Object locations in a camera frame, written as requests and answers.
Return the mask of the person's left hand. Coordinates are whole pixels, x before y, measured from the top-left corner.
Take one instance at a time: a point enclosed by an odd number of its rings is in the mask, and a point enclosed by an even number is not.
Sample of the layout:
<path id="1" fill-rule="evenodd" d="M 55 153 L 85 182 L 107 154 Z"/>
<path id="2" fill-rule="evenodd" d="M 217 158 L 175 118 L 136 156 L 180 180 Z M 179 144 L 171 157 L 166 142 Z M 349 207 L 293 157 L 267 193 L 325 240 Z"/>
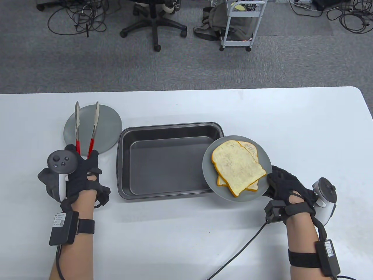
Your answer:
<path id="1" fill-rule="evenodd" d="M 97 208 L 109 201 L 110 188 L 99 183 L 102 171 L 98 167 L 98 155 L 93 150 L 84 160 L 77 153 L 76 147 L 69 144 L 48 156 L 47 168 L 39 172 L 37 177 L 46 186 L 48 195 L 60 203 L 63 211 L 72 210 L 72 204 L 78 199 L 80 192 L 85 190 L 97 192 Z"/>

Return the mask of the person's right hand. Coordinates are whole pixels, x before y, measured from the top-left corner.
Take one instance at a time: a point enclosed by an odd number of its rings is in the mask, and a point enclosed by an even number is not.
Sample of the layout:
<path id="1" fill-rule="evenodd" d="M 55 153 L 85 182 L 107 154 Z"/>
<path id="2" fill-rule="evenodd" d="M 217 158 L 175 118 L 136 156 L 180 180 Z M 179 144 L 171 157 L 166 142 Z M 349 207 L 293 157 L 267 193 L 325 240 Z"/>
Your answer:
<path id="1" fill-rule="evenodd" d="M 288 171 L 272 166 L 272 173 L 266 176 L 268 189 L 264 196 L 273 200 L 284 201 L 292 215 L 298 210 L 306 210 L 312 216 L 315 215 L 314 203 L 317 200 L 315 192 L 306 188 L 296 176 Z"/>

